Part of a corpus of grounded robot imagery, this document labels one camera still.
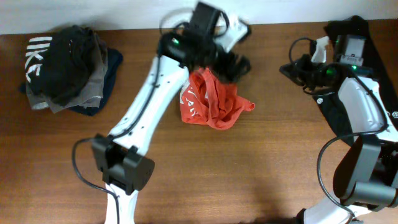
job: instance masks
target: white wall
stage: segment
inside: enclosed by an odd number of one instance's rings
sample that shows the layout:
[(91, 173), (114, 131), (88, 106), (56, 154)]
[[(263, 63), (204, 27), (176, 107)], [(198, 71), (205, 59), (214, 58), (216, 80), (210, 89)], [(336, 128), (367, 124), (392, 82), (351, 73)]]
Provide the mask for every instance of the white wall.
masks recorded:
[[(203, 0), (250, 24), (398, 18), (398, 0)], [(163, 15), (197, 0), (0, 0), (0, 34), (45, 32), (70, 24), (94, 29), (156, 28)]]

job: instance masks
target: black cloth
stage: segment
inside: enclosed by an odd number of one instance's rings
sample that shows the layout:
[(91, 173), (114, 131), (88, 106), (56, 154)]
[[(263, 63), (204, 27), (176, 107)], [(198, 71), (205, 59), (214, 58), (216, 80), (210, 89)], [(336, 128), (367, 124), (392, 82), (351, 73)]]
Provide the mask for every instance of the black cloth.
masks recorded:
[[(324, 27), (329, 39), (335, 46), (337, 37), (339, 35), (361, 35), (366, 38), (362, 58), (364, 59), (363, 66), (373, 68), (380, 84), (380, 97), (384, 107), (389, 112), (390, 119), (394, 126), (398, 129), (398, 119), (394, 119), (391, 115), (398, 111), (398, 97), (394, 87), (387, 75), (386, 68), (380, 58), (379, 52), (373, 44), (369, 24), (367, 21), (359, 16), (353, 16), (345, 21), (331, 21)], [(319, 109), (328, 121), (330, 128), (337, 136), (352, 133), (351, 125), (347, 112), (338, 99), (337, 93), (328, 96), (314, 96), (313, 99), (317, 101), (322, 98), (323, 103), (318, 104)], [(353, 138), (346, 139), (345, 143), (352, 146)]]
[(76, 97), (94, 70), (91, 52), (96, 46), (91, 29), (72, 26), (55, 34), (43, 52), (40, 76), (31, 76), (33, 94), (44, 94), (61, 106)]
[(123, 55), (118, 50), (108, 49), (108, 71), (106, 72), (104, 78), (103, 98), (101, 99), (98, 108), (84, 108), (82, 106), (73, 106), (69, 109), (74, 112), (85, 114), (88, 116), (94, 116), (96, 113), (100, 112), (104, 108), (106, 102), (108, 102), (109, 97), (111, 96), (113, 86), (116, 81), (116, 71), (122, 61)]

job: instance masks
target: gray cloth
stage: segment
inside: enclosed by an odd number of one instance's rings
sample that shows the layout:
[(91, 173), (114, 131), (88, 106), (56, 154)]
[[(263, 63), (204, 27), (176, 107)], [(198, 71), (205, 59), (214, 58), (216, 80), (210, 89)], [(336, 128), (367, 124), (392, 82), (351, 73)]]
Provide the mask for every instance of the gray cloth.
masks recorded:
[(72, 106), (99, 107), (103, 97), (104, 76), (108, 70), (108, 52), (105, 43), (96, 35), (96, 47), (92, 51), (92, 58), (95, 65), (93, 73), (90, 75), (87, 84), (83, 87), (77, 97), (72, 99), (65, 106), (60, 106), (51, 101), (50, 97), (34, 95), (29, 85), (26, 85), (26, 94), (29, 99), (30, 107), (33, 110), (50, 108), (53, 113), (57, 113), (65, 108)]

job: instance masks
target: wooden table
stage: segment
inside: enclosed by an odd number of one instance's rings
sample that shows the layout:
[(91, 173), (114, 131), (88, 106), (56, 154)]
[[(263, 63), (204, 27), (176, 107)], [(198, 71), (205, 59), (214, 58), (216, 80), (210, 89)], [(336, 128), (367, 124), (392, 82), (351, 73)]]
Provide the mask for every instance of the wooden table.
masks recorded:
[[(294, 39), (324, 36), (326, 23), (253, 26), (253, 35), (235, 52), (252, 71), (238, 93), (256, 104), (227, 131), (182, 123), (177, 97), (161, 119), (147, 156), (156, 169), (139, 194), (138, 223), (238, 223), (256, 218), (292, 217), (323, 198), (315, 163), (319, 149), (334, 137), (311, 97), (278, 72), (288, 63)], [(397, 20), (371, 21), (371, 33), (398, 90)], [(103, 223), (106, 195), (80, 182), (71, 163), (72, 144), (107, 134), (122, 118), (146, 78), (158, 30), (101, 31), (124, 62), (104, 110), (94, 117), (72, 111), (32, 111), (17, 90), (24, 82), (24, 49), (29, 37), (0, 36), (0, 222)], [(294, 57), (306, 53), (298, 44)], [(333, 173), (349, 147), (332, 145), (323, 175)], [(83, 175), (104, 185), (89, 145), (78, 150)], [(384, 209), (362, 217), (366, 223), (396, 223)]]

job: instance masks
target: red cloth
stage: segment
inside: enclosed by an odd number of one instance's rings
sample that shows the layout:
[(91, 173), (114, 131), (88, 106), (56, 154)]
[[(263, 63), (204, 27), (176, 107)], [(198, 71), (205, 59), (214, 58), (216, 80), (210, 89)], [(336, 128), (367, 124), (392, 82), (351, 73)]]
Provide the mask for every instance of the red cloth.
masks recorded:
[(223, 84), (208, 68), (201, 68), (183, 86), (180, 109), (183, 122), (228, 129), (242, 111), (253, 110), (254, 103), (237, 95), (236, 84)]

